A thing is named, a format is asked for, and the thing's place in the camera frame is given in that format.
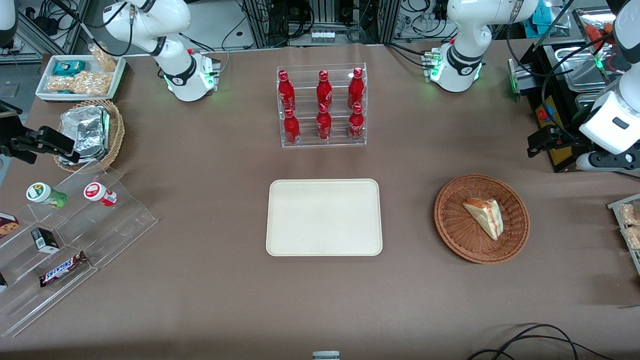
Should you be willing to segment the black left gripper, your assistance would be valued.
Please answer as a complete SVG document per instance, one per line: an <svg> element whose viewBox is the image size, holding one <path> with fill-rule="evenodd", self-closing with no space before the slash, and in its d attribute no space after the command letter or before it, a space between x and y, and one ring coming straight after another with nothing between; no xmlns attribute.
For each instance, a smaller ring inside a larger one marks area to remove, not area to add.
<svg viewBox="0 0 640 360"><path fill-rule="evenodd" d="M528 136L528 158L550 150L562 150L569 147L589 148L589 139L575 127L547 125Z"/></svg>

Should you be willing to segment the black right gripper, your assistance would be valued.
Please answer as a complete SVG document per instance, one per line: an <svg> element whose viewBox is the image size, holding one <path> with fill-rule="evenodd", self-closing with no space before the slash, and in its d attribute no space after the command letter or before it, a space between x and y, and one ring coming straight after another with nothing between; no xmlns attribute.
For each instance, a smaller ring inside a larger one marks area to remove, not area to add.
<svg viewBox="0 0 640 360"><path fill-rule="evenodd" d="M77 152L75 141L49 126L41 126L25 136L12 137L8 145L0 146L5 157L16 158L26 164L34 164L37 153L53 154L75 164Z"/></svg>

